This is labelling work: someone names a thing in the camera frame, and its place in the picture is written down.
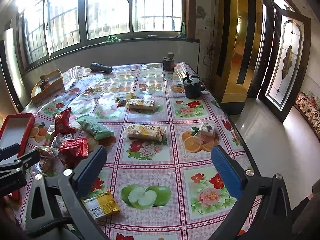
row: sofa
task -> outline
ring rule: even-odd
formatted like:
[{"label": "sofa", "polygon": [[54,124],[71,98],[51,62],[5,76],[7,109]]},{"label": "sofa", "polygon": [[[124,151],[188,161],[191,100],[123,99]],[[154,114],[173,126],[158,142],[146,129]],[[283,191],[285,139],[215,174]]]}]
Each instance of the sofa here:
[{"label": "sofa", "polygon": [[294,105],[320,140],[320,99],[312,92],[299,92]]}]

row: yellow snack wrapper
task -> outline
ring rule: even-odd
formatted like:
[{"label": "yellow snack wrapper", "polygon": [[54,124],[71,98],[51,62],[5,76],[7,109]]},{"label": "yellow snack wrapper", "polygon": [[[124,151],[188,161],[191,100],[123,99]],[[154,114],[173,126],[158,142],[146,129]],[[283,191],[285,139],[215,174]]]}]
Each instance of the yellow snack wrapper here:
[{"label": "yellow snack wrapper", "polygon": [[125,106],[126,108],[152,110],[154,112],[157,110],[154,100],[130,99]]},{"label": "yellow snack wrapper", "polygon": [[136,95],[134,93],[126,93],[124,95],[119,95],[116,97],[116,103],[124,105],[126,104],[130,99],[136,98]]},{"label": "yellow snack wrapper", "polygon": [[147,139],[162,141],[164,130],[160,126],[129,124],[127,128],[127,137],[137,139]]},{"label": "yellow snack wrapper", "polygon": [[81,200],[93,219],[121,212],[109,190],[91,199]]}]

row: printed green apple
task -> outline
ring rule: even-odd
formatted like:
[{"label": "printed green apple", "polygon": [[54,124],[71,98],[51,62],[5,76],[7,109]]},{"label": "printed green apple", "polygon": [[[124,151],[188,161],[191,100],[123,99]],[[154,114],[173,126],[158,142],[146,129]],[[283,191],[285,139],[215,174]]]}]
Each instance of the printed green apple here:
[{"label": "printed green apple", "polygon": [[128,199],[133,207],[143,210],[153,206],[157,199],[157,193],[153,190],[138,187],[130,192]]},{"label": "printed green apple", "polygon": [[157,199],[153,204],[155,207],[164,206],[171,199],[171,190],[167,186],[150,186],[147,190],[153,190],[157,193]]},{"label": "printed green apple", "polygon": [[135,188],[138,188],[140,187],[139,185],[137,184],[131,184],[131,185],[128,185],[126,187],[124,187],[122,190],[121,190],[121,193],[120,193],[120,197],[121,199],[126,202],[128,205],[131,205],[130,204],[130,201],[128,199],[129,197],[129,194],[132,190],[134,190]]}]

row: plastic table cover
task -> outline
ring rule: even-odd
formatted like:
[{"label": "plastic table cover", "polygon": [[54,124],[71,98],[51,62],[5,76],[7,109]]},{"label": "plastic table cover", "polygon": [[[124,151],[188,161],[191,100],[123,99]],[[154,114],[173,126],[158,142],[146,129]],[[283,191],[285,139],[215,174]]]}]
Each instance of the plastic table cover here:
[{"label": "plastic table cover", "polygon": [[[212,147],[221,145],[245,170],[252,168],[212,94],[205,90],[198,99],[186,98],[181,80],[186,71],[194,73],[185,63],[171,72],[163,71],[161,63],[123,65],[114,67],[111,74],[76,66],[63,73],[65,89],[24,110],[35,115],[34,127],[39,128],[29,138],[26,151],[46,144],[53,116],[68,107],[72,108],[71,126],[80,127],[74,119],[90,114],[115,133],[100,141],[82,130],[76,134],[88,138],[90,152],[98,144],[108,149],[107,162],[89,197],[110,189],[121,208],[121,213],[97,221],[112,240],[208,239],[236,202],[212,164]],[[129,91],[137,98],[155,100],[156,112],[118,107],[116,96]],[[199,135],[199,144],[194,135],[203,120],[215,126],[215,135]],[[123,133],[129,123],[166,127],[165,137],[161,142],[126,138]],[[61,172],[60,167],[54,172]],[[22,227],[33,176],[27,174],[27,181],[15,212]],[[257,198],[244,231],[259,202]]]}]

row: red candy wrapper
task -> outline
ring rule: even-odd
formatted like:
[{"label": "red candy wrapper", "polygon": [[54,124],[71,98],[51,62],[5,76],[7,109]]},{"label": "red candy wrapper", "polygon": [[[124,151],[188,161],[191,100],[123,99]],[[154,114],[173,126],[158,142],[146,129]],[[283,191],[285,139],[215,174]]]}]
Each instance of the red candy wrapper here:
[{"label": "red candy wrapper", "polygon": [[69,118],[71,113],[71,107],[63,110],[60,114],[56,114],[54,119],[56,120],[55,134],[59,133],[75,133],[76,129],[69,126]]},{"label": "red candy wrapper", "polygon": [[67,166],[74,169],[80,161],[88,157],[88,140],[87,138],[77,138],[64,141],[60,145],[59,151],[67,157]]}]

